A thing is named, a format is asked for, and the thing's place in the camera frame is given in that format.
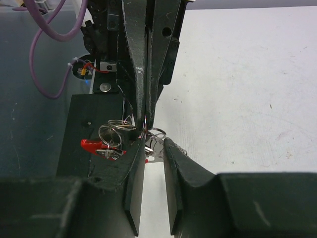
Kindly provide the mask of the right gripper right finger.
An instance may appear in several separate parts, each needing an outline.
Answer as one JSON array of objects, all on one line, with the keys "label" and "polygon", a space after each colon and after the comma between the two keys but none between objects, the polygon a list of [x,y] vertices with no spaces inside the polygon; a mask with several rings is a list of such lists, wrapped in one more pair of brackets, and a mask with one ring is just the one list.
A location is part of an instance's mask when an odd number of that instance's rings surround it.
[{"label": "right gripper right finger", "polygon": [[164,140],[170,232],[176,238],[314,238],[315,173],[215,175]]}]

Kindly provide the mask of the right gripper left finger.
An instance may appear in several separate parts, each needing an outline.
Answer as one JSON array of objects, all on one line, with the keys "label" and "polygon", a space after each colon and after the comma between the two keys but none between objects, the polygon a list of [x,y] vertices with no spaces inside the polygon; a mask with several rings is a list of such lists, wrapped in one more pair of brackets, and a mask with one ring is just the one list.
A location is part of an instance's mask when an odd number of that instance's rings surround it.
[{"label": "right gripper left finger", "polygon": [[133,238],[138,234],[145,142],[137,139],[100,177],[0,181],[3,238]]}]

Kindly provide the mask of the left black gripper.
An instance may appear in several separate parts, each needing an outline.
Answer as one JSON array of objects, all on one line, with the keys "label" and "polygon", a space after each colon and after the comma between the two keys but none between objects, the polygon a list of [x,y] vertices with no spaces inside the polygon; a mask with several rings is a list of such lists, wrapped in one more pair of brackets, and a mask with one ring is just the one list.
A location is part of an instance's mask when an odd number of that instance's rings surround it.
[{"label": "left black gripper", "polygon": [[156,105],[171,82],[186,11],[185,0],[91,0],[91,19],[81,28],[86,50],[114,63],[135,126],[154,126]]}]

